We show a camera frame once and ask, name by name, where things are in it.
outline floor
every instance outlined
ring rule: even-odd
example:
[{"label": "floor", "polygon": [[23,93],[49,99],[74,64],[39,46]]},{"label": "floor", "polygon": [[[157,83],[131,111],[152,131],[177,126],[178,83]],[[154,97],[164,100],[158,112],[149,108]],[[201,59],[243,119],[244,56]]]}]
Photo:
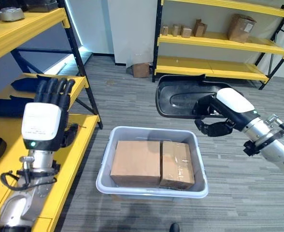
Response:
[{"label": "floor", "polygon": [[[155,107],[156,83],[133,78],[112,57],[92,56],[87,74],[103,122],[96,130],[71,188],[56,231],[167,232],[173,222],[182,232],[284,232],[284,175],[260,155],[243,153],[241,132],[218,138],[201,134],[192,120],[161,117]],[[248,81],[229,81],[263,118],[284,121],[284,78],[260,91]],[[87,100],[86,93],[80,99]],[[74,104],[73,112],[87,113]],[[177,202],[116,201],[96,189],[96,178],[110,131],[116,126],[193,131],[199,140],[209,195]]]},{"label": "floor", "polygon": [[[88,59],[91,57],[91,52],[80,52],[80,56],[82,59],[83,64],[85,65]],[[79,72],[78,67],[74,61],[74,56],[71,55],[68,58],[66,64],[61,68],[61,70],[57,73],[57,75],[68,75],[68,76],[75,76]]]}]

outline cardboard box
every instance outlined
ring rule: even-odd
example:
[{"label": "cardboard box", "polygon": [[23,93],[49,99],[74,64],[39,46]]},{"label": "cardboard box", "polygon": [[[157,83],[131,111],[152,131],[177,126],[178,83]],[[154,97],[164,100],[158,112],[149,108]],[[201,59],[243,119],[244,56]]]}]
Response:
[{"label": "cardboard box", "polygon": [[190,27],[183,26],[181,30],[181,36],[184,38],[190,38],[192,29]]},{"label": "cardboard box", "polygon": [[110,176],[122,187],[158,187],[160,142],[118,141]]},{"label": "cardboard box", "polygon": [[160,186],[170,189],[189,189],[195,183],[188,144],[164,141]]},{"label": "cardboard box", "polygon": [[134,77],[149,77],[150,65],[149,63],[141,63],[133,65],[133,76]]},{"label": "cardboard box", "polygon": [[173,24],[172,27],[172,36],[178,36],[181,33],[181,25]]},{"label": "cardboard box", "polygon": [[168,31],[169,31],[169,27],[167,25],[163,25],[162,28],[161,28],[160,33],[162,35],[168,35]]},{"label": "cardboard box", "polygon": [[245,43],[256,21],[243,14],[234,14],[229,26],[227,37],[229,40]]},{"label": "cardboard box", "polygon": [[194,31],[193,31],[194,36],[203,37],[206,32],[207,27],[208,25],[202,23],[201,19],[197,19],[195,27],[194,27]]}]

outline yellow metal shelving unit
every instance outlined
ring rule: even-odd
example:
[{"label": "yellow metal shelving unit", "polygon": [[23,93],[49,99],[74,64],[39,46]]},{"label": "yellow metal shelving unit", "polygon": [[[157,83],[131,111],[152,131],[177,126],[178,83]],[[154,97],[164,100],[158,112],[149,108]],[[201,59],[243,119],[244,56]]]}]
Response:
[{"label": "yellow metal shelving unit", "polygon": [[[54,231],[61,209],[98,120],[98,115],[69,116],[69,122],[78,123],[81,128],[74,143],[69,147],[60,149],[54,155],[54,159],[61,165],[60,172],[56,176],[57,182],[48,195],[40,219],[35,224],[33,231]],[[19,170],[21,168],[19,157],[28,153],[21,136],[21,125],[21,119],[0,117],[0,137],[7,143],[6,152],[0,158],[0,174],[8,170]],[[0,182],[0,209],[10,193],[11,191]]]},{"label": "yellow metal shelving unit", "polygon": [[0,20],[0,57],[11,52],[26,41],[62,22],[69,28],[69,22],[64,8],[49,13],[24,13],[25,19],[15,22]]},{"label": "yellow metal shelving unit", "polygon": [[284,49],[276,45],[268,39],[249,37],[246,43],[238,43],[228,40],[223,33],[206,32],[204,37],[191,36],[190,38],[183,38],[182,36],[161,35],[158,39],[159,43],[173,43],[173,44],[188,44],[208,47],[229,48],[253,52],[265,52],[282,55],[284,58]]},{"label": "yellow metal shelving unit", "polygon": [[[230,41],[227,39],[227,36],[225,34],[215,32],[206,32],[204,37],[191,36],[190,38],[183,38],[180,35],[173,37],[171,34],[164,36],[160,34],[160,24],[162,9],[166,1],[225,7],[279,16],[283,17],[283,19],[271,39],[249,37],[248,41],[244,44]],[[270,6],[247,3],[238,0],[158,0],[153,61],[154,70],[152,81],[155,81],[156,75],[158,73],[185,75],[206,74],[206,76],[211,77],[259,80],[262,82],[262,86],[260,87],[260,89],[262,89],[266,85],[266,83],[274,76],[278,68],[284,62],[284,49],[274,42],[277,33],[280,30],[284,32],[284,30],[282,30],[283,25],[284,9],[277,9]],[[158,47],[160,43],[218,47],[225,49],[259,52],[261,54],[255,64],[224,62],[218,60],[201,60],[174,57],[169,58],[158,56]],[[269,73],[268,76],[264,75],[257,68],[258,63],[261,61],[265,53],[271,53],[272,56],[273,54],[282,56],[282,60],[280,61],[280,63],[274,68],[271,73]]]},{"label": "yellow metal shelving unit", "polygon": [[268,78],[254,65],[218,60],[158,57],[156,72],[184,75],[206,74],[212,77],[267,81]]},{"label": "yellow metal shelving unit", "polygon": [[[80,125],[79,131],[74,142],[70,146],[60,149],[54,155],[54,159],[57,161],[57,163],[61,164],[61,168],[60,172],[56,176],[57,182],[54,184],[51,192],[49,193],[40,217],[37,219],[36,224],[32,228],[32,231],[35,232],[54,231],[62,207],[65,203],[93,131],[96,125],[99,125],[99,127],[102,129],[102,122],[98,109],[80,54],[78,52],[78,47],[73,35],[70,21],[67,18],[66,5],[64,0],[58,0],[58,3],[62,8],[53,10],[49,13],[24,13],[25,19],[23,20],[16,22],[0,21],[0,57],[10,51],[16,50],[18,46],[35,37],[39,33],[47,30],[53,25],[62,22],[71,46],[71,51],[69,52],[72,52],[75,56],[80,76],[40,75],[54,78],[65,77],[67,79],[74,79],[75,84],[70,94],[70,107],[75,101],[77,101],[94,114],[69,115],[69,123],[78,123]],[[49,49],[40,49],[40,52],[53,51]],[[60,53],[68,53],[68,50],[61,51]],[[21,62],[21,60],[16,59],[16,61],[23,72],[28,70],[28,67],[25,68],[25,66],[29,66],[27,63],[25,65]],[[36,78],[37,76],[36,74],[24,73],[17,79],[24,77]],[[86,90],[91,107],[78,99],[82,89]],[[10,95],[24,98],[34,97],[33,93],[16,91],[11,87],[11,85],[8,85],[0,92],[0,99],[9,99]],[[0,158],[0,174],[9,170],[13,170],[14,172],[19,170],[21,168],[19,157],[25,156],[28,153],[21,136],[21,123],[22,119],[20,118],[0,117],[0,138],[2,138],[7,144],[6,151]],[[11,191],[7,187],[3,186],[0,181],[0,210],[10,193]]]}]

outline black tray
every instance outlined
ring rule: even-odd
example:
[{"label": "black tray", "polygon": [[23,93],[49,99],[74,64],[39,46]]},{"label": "black tray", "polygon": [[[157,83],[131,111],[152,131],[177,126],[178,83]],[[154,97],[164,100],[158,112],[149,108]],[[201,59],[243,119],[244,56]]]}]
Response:
[{"label": "black tray", "polygon": [[193,108],[202,97],[217,93],[222,88],[231,88],[221,82],[206,81],[205,75],[165,75],[159,80],[156,90],[156,107],[163,117],[203,119],[218,115],[195,115]]}]

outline plastic storage bin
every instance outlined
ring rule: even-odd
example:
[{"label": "plastic storage bin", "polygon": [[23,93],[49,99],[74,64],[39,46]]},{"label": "plastic storage bin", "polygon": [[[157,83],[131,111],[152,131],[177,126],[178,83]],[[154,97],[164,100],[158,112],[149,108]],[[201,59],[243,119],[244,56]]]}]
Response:
[{"label": "plastic storage bin", "polygon": [[[186,191],[165,188],[129,188],[119,187],[111,179],[111,167],[114,160],[117,142],[127,141],[173,141],[189,144],[191,160],[194,167],[195,184]],[[203,198],[208,195],[209,188],[204,171],[198,140],[194,133],[188,130],[153,129],[141,127],[116,127],[111,131],[109,142],[101,162],[101,168],[96,180],[97,189],[105,194],[115,194],[121,198],[170,200],[185,198]]]}]

